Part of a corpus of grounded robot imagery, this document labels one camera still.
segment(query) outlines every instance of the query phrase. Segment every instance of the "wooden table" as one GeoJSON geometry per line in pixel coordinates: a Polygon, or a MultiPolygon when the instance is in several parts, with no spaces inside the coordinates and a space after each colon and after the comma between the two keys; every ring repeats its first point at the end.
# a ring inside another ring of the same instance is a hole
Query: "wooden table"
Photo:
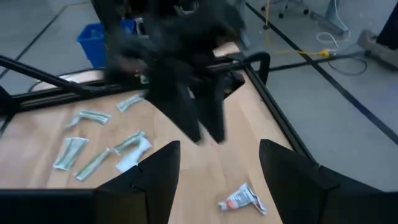
{"type": "Polygon", "coordinates": [[[72,175],[105,147],[120,143],[138,129],[147,133],[153,148],[142,159],[173,140],[181,142],[180,177],[169,223],[282,223],[262,174],[260,139],[290,147],[251,81],[224,101],[226,135],[218,145],[205,133],[203,144],[192,143],[149,102],[143,101],[120,113],[116,103],[135,94],[128,92],[62,106],[17,114],[0,139],[0,188],[56,189],[95,188],[120,174],[121,159],[109,156],[84,182],[72,175]],[[83,121],[69,131],[63,128],[82,109],[111,114],[105,125],[83,121]],[[52,164],[65,137],[84,137],[84,148],[70,172],[52,164]],[[253,206],[221,212],[217,202],[248,182],[268,209],[262,216],[253,206]]]}

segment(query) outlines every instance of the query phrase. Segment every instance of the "gray floor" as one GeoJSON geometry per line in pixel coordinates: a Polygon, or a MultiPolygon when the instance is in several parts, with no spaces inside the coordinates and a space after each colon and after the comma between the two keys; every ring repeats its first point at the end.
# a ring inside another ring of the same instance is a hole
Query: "gray floor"
{"type": "MultiPolygon", "coordinates": [[[[2,0],[0,2],[0,54],[16,58],[30,41],[59,13],[59,18],[43,33],[20,61],[52,74],[90,68],[76,37],[82,28],[98,18],[90,4],[76,4],[84,0],[2,0]]],[[[256,9],[260,2],[248,0],[256,9]]],[[[328,1],[306,1],[310,9],[322,12],[328,1]]],[[[363,28],[378,33],[386,22],[396,0],[380,4],[372,0],[342,1],[339,15],[351,30],[351,38],[339,44],[339,53],[358,51],[353,45],[363,28]]],[[[284,19],[277,17],[281,4],[271,6],[271,22],[301,49],[316,52],[333,48],[319,43],[315,36],[326,31],[308,16],[303,7],[289,7],[284,19]]],[[[292,50],[275,32],[269,31],[270,46],[265,41],[263,22],[246,8],[244,19],[252,47],[251,54],[267,51],[271,66],[304,62],[296,53],[279,54],[292,50]]],[[[398,133],[398,76],[368,60],[368,69],[362,75],[347,76],[332,70],[327,63],[320,64],[340,85],[398,133]]],[[[346,72],[361,69],[351,59],[332,62],[346,72]]],[[[8,72],[0,85],[12,94],[24,93],[35,80],[16,72],[8,72]]],[[[313,67],[304,66],[271,72],[267,83],[286,117],[293,124],[314,158],[324,166],[341,172],[381,190],[398,190],[398,147],[375,125],[347,101],[313,67]]]]}

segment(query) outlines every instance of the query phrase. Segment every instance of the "white cable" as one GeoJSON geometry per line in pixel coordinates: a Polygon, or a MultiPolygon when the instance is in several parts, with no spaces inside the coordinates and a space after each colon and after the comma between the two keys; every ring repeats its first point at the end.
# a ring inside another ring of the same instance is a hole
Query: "white cable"
{"type": "Polygon", "coordinates": [[[339,20],[339,22],[341,23],[341,25],[343,25],[344,28],[345,28],[346,30],[348,30],[348,36],[347,36],[346,38],[344,38],[343,40],[336,40],[335,37],[334,37],[331,33],[328,33],[328,32],[320,32],[320,33],[317,34],[317,40],[318,40],[319,42],[323,43],[323,44],[331,44],[331,43],[334,43],[334,44],[336,45],[336,48],[335,48],[335,49],[329,49],[329,51],[331,51],[331,52],[336,52],[336,51],[338,50],[338,44],[337,44],[337,42],[344,42],[344,41],[350,40],[350,38],[351,38],[351,31],[348,29],[348,27],[346,26],[346,24],[340,19],[340,16],[338,15],[338,12],[337,12],[337,0],[331,0],[331,1],[334,1],[334,2],[335,2],[336,18],[339,20]],[[322,36],[322,35],[330,36],[330,37],[331,37],[331,40],[321,40],[320,36],[322,36]]]}

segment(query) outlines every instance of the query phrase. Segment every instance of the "yellow cable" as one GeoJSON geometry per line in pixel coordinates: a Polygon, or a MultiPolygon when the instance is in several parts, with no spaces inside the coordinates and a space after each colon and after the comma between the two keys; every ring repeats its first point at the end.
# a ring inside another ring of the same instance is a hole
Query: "yellow cable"
{"type": "MultiPolygon", "coordinates": [[[[271,0],[267,1],[267,8],[266,8],[266,27],[268,27],[268,20],[269,20],[269,4],[270,4],[271,0]]],[[[271,43],[271,41],[269,40],[269,35],[268,35],[268,29],[266,30],[266,42],[269,46],[270,49],[273,49],[273,45],[271,43]]],[[[298,54],[303,54],[303,55],[321,55],[324,56],[326,58],[330,57],[330,53],[328,51],[328,49],[323,49],[319,52],[306,52],[303,50],[280,50],[280,51],[276,51],[275,53],[277,54],[289,54],[289,53],[298,53],[298,54]]]]}

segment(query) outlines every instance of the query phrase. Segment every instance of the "blue trash bin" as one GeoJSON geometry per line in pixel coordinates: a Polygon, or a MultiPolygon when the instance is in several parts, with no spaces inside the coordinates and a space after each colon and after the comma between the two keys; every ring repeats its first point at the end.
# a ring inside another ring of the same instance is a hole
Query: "blue trash bin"
{"type": "MultiPolygon", "coordinates": [[[[126,32],[133,34],[135,31],[134,20],[120,21],[120,25],[126,32]]],[[[86,53],[94,68],[105,66],[106,48],[105,35],[101,23],[88,24],[77,37],[77,41],[86,53]]]]}

